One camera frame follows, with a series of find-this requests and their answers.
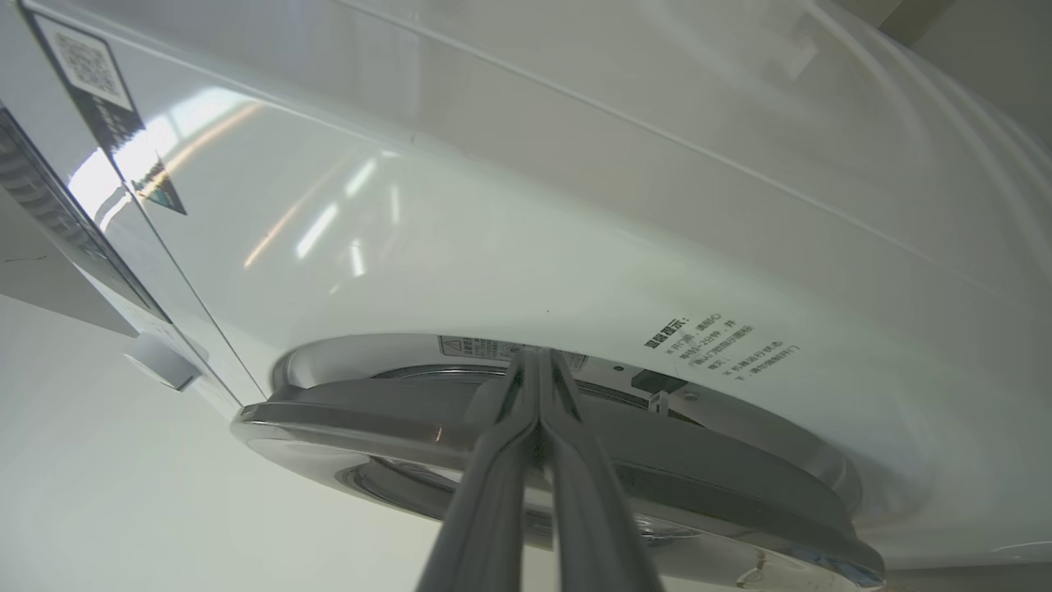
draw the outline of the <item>warning label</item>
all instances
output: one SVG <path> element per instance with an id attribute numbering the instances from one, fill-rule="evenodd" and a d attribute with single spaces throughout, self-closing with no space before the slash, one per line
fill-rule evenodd
<path id="1" fill-rule="evenodd" d="M 734 381 L 758 376 L 796 355 L 800 346 L 765 335 L 745 322 L 713 313 L 674 319 L 644 346 L 676 356 L 697 370 Z"/>
<path id="2" fill-rule="evenodd" d="M 511 359 L 525 347 L 522 344 L 510 344 L 508 342 L 494 342 L 492 340 L 479 340 L 477 338 L 450 338 L 448 335 L 440 335 L 439 345 L 442 353 L 447 356 L 498 360 L 502 362 L 511 362 Z M 585 363 L 588 362 L 588 356 L 582 354 L 563 351 L 559 353 L 563 354 L 567 366 L 572 371 L 581 370 L 584 368 Z"/>

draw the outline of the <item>washing machine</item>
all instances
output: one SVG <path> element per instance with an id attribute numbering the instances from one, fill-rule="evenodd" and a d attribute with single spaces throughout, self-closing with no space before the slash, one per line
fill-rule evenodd
<path id="1" fill-rule="evenodd" d="M 4 186 L 279 465 L 442 519 L 550 348 L 662 573 L 1052 560 L 1049 149 L 838 7 L 2 11 Z"/>

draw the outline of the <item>white front panel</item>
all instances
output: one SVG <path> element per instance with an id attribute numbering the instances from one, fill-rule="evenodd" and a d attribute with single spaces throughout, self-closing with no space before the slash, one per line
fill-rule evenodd
<path id="1" fill-rule="evenodd" d="M 261 386 L 346 334 L 551 346 L 841 447 L 892 567 L 1052 537 L 1047 155 L 851 22 L 803 2 L 581 3 L 587 22 L 382 4 L 405 27 L 323 2 L 295 25 L 277 1 L 44 4 L 109 36 L 187 210 L 149 219 Z M 679 343 L 750 331 L 692 364 L 715 346 L 647 345 L 677 320 Z"/>

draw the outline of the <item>qr code sticker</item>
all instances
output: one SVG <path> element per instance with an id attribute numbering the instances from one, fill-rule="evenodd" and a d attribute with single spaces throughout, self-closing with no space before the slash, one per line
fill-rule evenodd
<path id="1" fill-rule="evenodd" d="M 105 43 L 49 20 L 39 19 L 39 22 L 70 84 L 132 109 Z"/>

